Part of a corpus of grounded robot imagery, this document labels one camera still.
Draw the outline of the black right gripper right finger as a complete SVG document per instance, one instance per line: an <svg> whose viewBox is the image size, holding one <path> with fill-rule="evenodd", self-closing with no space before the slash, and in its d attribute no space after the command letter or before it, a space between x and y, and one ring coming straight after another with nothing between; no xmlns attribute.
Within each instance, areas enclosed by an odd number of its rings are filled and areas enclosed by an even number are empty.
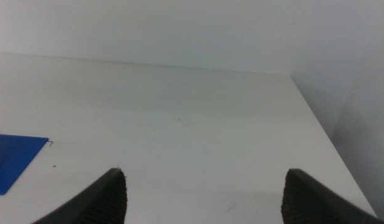
<svg viewBox="0 0 384 224"><path fill-rule="evenodd" d="M384 224L301 169L286 174L281 215L286 224Z"/></svg>

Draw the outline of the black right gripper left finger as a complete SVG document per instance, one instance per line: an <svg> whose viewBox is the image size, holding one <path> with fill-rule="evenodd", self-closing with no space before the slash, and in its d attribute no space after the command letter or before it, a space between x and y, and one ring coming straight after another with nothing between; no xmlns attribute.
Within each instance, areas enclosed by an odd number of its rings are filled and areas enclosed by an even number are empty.
<svg viewBox="0 0 384 224"><path fill-rule="evenodd" d="M126 177L119 168L111 168L85 190L37 224L123 224L127 211Z"/></svg>

